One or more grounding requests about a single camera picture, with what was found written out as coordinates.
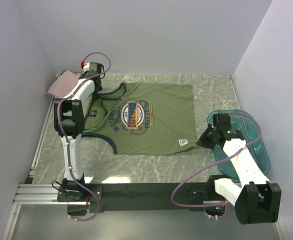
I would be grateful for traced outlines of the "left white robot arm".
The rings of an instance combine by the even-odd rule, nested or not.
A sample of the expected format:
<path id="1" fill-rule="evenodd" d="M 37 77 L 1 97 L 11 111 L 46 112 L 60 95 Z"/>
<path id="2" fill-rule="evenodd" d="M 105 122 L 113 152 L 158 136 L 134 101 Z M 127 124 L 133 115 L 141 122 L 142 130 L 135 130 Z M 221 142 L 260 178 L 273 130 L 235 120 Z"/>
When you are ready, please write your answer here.
<path id="1" fill-rule="evenodd" d="M 101 63 L 85 63 L 83 73 L 70 71 L 62 76 L 75 78 L 75 84 L 54 101 L 54 129 L 60 136 L 64 154 L 64 178 L 68 181 L 81 180 L 84 176 L 81 161 L 81 137 L 85 128 L 83 102 L 94 92 L 102 90 Z"/>

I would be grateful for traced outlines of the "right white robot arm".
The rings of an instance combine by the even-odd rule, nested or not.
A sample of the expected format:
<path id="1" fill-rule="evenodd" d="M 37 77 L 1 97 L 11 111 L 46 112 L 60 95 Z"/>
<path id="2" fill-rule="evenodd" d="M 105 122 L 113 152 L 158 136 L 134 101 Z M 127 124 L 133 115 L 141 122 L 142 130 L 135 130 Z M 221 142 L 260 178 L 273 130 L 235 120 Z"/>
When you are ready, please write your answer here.
<path id="1" fill-rule="evenodd" d="M 234 206 L 237 220 L 243 225 L 275 223 L 278 220 L 282 190 L 260 170 L 244 135 L 232 127 L 230 113 L 213 114 L 212 123 L 197 145 L 211 150 L 220 147 L 240 182 L 237 185 L 226 176 L 211 176 L 206 187 L 206 195 L 210 199 L 224 197 Z"/>

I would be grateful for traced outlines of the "green graphic tank top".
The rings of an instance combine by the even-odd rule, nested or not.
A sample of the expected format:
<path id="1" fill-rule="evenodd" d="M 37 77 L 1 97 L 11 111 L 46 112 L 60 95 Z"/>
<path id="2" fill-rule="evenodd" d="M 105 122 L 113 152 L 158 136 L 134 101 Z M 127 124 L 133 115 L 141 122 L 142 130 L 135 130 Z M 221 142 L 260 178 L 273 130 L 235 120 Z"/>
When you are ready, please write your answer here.
<path id="1" fill-rule="evenodd" d="M 82 136 L 106 141 L 118 155 L 162 156 L 194 148 L 193 87 L 123 82 L 112 92 L 95 92 Z"/>

